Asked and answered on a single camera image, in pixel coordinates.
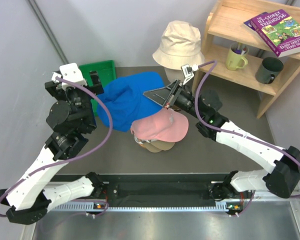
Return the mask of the cream bucket hat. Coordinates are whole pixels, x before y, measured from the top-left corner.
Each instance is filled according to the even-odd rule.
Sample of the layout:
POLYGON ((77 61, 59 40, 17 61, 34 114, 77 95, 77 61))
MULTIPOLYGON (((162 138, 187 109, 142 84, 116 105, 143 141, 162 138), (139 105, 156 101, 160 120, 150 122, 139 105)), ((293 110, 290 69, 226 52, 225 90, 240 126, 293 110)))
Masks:
POLYGON ((172 70, 180 70, 186 64, 203 64, 205 56, 201 51, 201 40, 197 27, 185 21, 171 21, 152 57, 159 65, 172 70))

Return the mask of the blue item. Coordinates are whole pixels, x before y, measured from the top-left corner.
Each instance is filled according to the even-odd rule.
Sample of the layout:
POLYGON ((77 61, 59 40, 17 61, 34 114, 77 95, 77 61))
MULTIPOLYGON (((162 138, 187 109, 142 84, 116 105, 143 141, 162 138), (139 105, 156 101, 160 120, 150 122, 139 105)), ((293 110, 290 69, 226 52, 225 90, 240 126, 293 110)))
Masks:
POLYGON ((133 121, 159 112, 162 107, 144 96, 144 92, 164 87, 161 76, 153 71, 119 77, 97 97, 107 107, 113 129, 127 132, 133 121))

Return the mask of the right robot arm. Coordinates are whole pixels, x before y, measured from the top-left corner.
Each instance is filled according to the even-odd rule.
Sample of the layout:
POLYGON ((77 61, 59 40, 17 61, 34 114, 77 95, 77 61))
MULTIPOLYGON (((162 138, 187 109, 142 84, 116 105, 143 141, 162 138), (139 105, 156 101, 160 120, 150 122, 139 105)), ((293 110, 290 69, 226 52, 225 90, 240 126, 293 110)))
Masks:
POLYGON ((213 198, 235 198, 245 191, 269 191, 277 197, 292 197, 300 181, 300 150, 285 149, 260 140, 240 129, 218 111, 222 103, 214 90, 204 90, 198 98, 179 80, 143 95, 169 109, 176 106, 197 118, 200 134, 243 154, 262 167, 261 170, 230 172, 223 182, 210 189, 213 198))

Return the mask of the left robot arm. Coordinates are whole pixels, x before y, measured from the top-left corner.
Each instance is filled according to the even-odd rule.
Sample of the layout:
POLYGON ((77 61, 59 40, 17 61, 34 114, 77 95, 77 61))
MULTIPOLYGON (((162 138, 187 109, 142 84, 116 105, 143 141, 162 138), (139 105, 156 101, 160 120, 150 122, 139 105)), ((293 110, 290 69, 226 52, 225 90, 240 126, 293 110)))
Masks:
POLYGON ((56 99, 46 118, 52 134, 19 185, 0 189, 0 204, 8 206, 5 216, 9 222, 31 225, 59 205, 80 198, 96 199, 104 193, 104 183, 94 172, 73 182, 47 187, 67 161, 76 157, 88 143, 84 136, 97 128, 92 97, 87 91, 98 95, 104 90, 97 71, 90 71, 89 77, 91 84, 79 70, 72 73, 59 70, 44 84, 46 91, 56 99))

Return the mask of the pink white baseball cap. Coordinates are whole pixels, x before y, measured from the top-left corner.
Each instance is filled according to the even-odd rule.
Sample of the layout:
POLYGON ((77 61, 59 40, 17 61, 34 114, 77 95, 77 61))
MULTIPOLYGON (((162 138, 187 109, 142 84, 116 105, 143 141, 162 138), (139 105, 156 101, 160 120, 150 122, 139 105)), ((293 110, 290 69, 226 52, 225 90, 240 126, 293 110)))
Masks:
POLYGON ((159 112, 135 120, 131 133, 140 140, 156 140, 169 143, 181 141, 188 132, 189 121, 183 114, 173 109, 162 108, 159 112))

